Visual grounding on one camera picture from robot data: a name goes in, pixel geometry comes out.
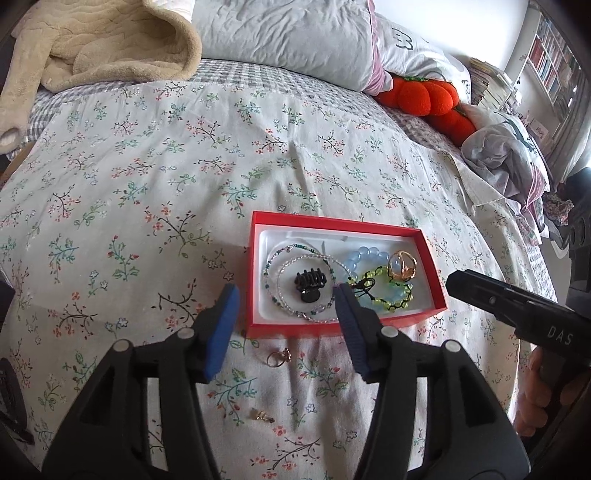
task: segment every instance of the bracelet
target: bracelet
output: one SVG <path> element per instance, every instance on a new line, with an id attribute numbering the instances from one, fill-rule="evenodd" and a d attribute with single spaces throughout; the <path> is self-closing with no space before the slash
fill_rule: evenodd
<path id="1" fill-rule="evenodd" d="M 269 270 L 271 268 L 271 264 L 275 261 L 275 259 L 277 257 L 279 257 L 279 255 L 281 255 L 282 253 L 289 253 L 294 249 L 300 249 L 300 250 L 304 250 L 306 252 L 310 252 L 311 254 L 317 254 L 320 255 L 321 253 L 316 250 L 315 248 L 312 247 L 307 247 L 306 245 L 302 245 L 302 244 L 291 244 L 291 245 L 287 245 L 286 247 L 280 248 L 279 250 L 276 250 L 271 257 L 267 260 L 267 263 L 265 264 L 265 268 L 262 271 L 262 277 L 263 277 L 263 281 L 264 281 L 264 285 L 265 285 L 265 290 L 267 292 L 269 292 L 269 295 L 271 297 L 271 301 L 277 305 L 279 308 L 287 310 L 289 312 L 288 309 L 284 308 L 283 304 L 277 299 L 277 297 L 275 295 L 273 295 L 273 292 L 271 291 L 271 285 L 269 285 Z M 330 264 L 324 260 L 324 263 L 330 268 Z M 332 275 L 332 280 L 333 283 L 336 281 L 336 279 L 334 278 L 334 274 L 332 273 L 332 269 L 331 269 L 331 275 Z M 321 310 L 318 310 L 318 312 L 322 312 L 324 311 L 326 308 L 328 308 L 326 305 L 320 305 L 317 308 L 322 308 Z M 314 315 L 315 312 L 314 310 L 312 312 L 310 312 L 310 315 Z"/>
<path id="2" fill-rule="evenodd" d="M 388 262 L 390 255 L 388 252 L 381 252 L 376 247 L 360 247 L 358 250 L 351 252 L 343 263 L 351 270 L 352 278 L 357 278 L 357 264 L 363 260 L 379 260 L 379 265 L 385 265 Z"/>
<path id="3" fill-rule="evenodd" d="M 294 315 L 298 318 L 306 319 L 309 322 L 314 322 L 314 323 L 335 323 L 335 322 L 338 322 L 339 321 L 338 318 L 332 318 L 332 319 L 326 319 L 326 320 L 318 320 L 318 319 L 314 318 L 314 316 L 317 315 L 318 313 L 321 313 L 333 306 L 333 304 L 335 302 L 335 295 L 334 294 L 331 295 L 330 301 L 327 304 L 319 305 L 311 312 L 301 312 L 299 310 L 296 310 L 296 309 L 290 307 L 289 304 L 285 301 L 285 297 L 283 296 L 283 292 L 281 291 L 281 287 L 279 286 L 279 280 L 280 280 L 281 276 L 285 273 L 285 270 L 287 269 L 287 267 L 289 267 L 290 265 L 293 265 L 294 263 L 296 263 L 300 260 L 306 260 L 308 258 L 317 258 L 319 260 L 324 261 L 324 263 L 329 265 L 330 279 L 332 281 L 331 291 L 332 291 L 332 287 L 335 286 L 335 284 L 336 284 L 336 276 L 335 276 L 335 271 L 330 266 L 329 262 L 334 262 L 338 266 L 340 266 L 347 273 L 347 275 L 349 277 L 349 281 L 352 280 L 351 271 L 343 263 L 341 263 L 340 261 L 338 261 L 334 257 L 332 257 L 330 255 L 323 255 L 323 254 L 302 255 L 300 257 L 292 258 L 291 260 L 287 261 L 286 263 L 284 263 L 281 266 L 281 268 L 279 269 L 279 273 L 277 274 L 277 297 L 278 297 L 278 299 L 272 297 L 272 300 L 278 307 L 282 308 L 283 310 L 291 313 L 292 315 Z"/>
<path id="4" fill-rule="evenodd" d="M 351 279 L 349 281 L 349 285 L 354 291 L 357 291 L 355 292 L 356 294 L 359 292 L 363 292 L 361 295 L 356 295 L 359 299 L 367 295 L 374 305 L 382 306 L 385 310 L 389 312 L 394 312 L 400 308 L 405 309 L 408 306 L 409 302 L 413 299 L 413 285 L 410 283 L 399 283 L 392 279 L 390 279 L 390 281 L 388 282 L 388 284 L 392 284 L 394 286 L 402 288 L 400 295 L 401 298 L 390 297 L 387 299 L 380 299 L 374 297 L 369 292 L 371 288 L 375 285 L 375 277 L 387 273 L 387 267 L 378 267 L 375 270 L 369 270 L 366 273 L 364 273 L 361 277 L 361 280 L 357 282 Z"/>
<path id="5" fill-rule="evenodd" d="M 313 254 L 320 254 L 320 252 L 317 249 L 312 248 L 312 247 L 307 247 L 307 246 L 302 245 L 302 244 L 291 244 L 291 245 L 287 245 L 286 247 L 280 248 L 279 250 L 276 250 L 271 255 L 271 257 L 267 260 L 267 263 L 265 264 L 265 268 L 263 268 L 263 270 L 262 270 L 262 277 L 263 277 L 263 281 L 265 283 L 265 290 L 269 292 L 269 295 L 271 295 L 271 300 L 273 300 L 273 298 L 274 298 L 273 297 L 273 294 L 271 293 L 271 286 L 269 285 L 269 269 L 271 268 L 271 264 L 283 252 L 289 253 L 294 248 L 299 248 L 300 250 L 305 250 L 305 251 L 310 252 L 310 253 L 313 253 Z"/>

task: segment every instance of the black handle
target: black handle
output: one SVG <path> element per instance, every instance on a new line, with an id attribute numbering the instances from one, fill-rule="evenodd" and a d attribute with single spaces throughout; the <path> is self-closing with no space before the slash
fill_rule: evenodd
<path id="1" fill-rule="evenodd" d="M 588 368 L 585 365 L 569 362 L 556 353 L 543 350 L 540 378 L 552 390 L 552 397 L 550 403 L 545 408 L 545 412 L 548 415 L 546 425 L 537 429 L 533 437 L 522 437 L 525 450 L 530 456 L 532 463 L 546 449 L 554 437 L 558 426 L 570 411 L 570 407 L 563 407 L 560 403 L 560 394 L 563 388 Z"/>

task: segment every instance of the silver screw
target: silver screw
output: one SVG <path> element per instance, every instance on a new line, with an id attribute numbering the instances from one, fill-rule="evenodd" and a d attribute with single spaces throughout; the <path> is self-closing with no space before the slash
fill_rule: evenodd
<path id="1" fill-rule="evenodd" d="M 455 340 L 449 340 L 448 342 L 446 342 L 445 348 L 448 352 L 451 353 L 458 353 L 460 350 L 462 350 L 462 346 Z"/>
<path id="2" fill-rule="evenodd" d="M 127 340 L 117 340 L 113 344 L 113 350 L 115 352 L 125 352 L 129 348 L 129 342 Z"/>
<path id="3" fill-rule="evenodd" d="M 177 332 L 177 335 L 179 338 L 186 340 L 188 338 L 191 338 L 193 335 L 195 335 L 195 330 L 193 330 L 192 328 L 189 328 L 189 327 L 181 328 Z"/>
<path id="4" fill-rule="evenodd" d="M 398 336 L 398 329 L 396 327 L 382 327 L 382 335 L 388 338 L 394 338 Z"/>

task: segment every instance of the gold earring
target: gold earring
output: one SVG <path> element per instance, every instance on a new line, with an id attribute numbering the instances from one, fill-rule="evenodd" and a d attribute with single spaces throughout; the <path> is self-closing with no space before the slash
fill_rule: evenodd
<path id="1" fill-rule="evenodd" d="M 257 415 L 255 420 L 262 420 L 267 423 L 275 423 L 275 419 L 267 415 L 266 411 L 261 410 Z"/>

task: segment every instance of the orange stuffed toy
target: orange stuffed toy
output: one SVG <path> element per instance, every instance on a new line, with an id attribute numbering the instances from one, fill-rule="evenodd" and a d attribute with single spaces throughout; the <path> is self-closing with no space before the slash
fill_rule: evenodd
<path id="1" fill-rule="evenodd" d="M 472 122 L 455 110 L 460 98 L 451 83 L 396 75 L 392 75 L 392 79 L 392 90 L 375 96 L 380 104 L 427 117 L 429 125 L 449 137 L 457 147 L 476 132 Z"/>

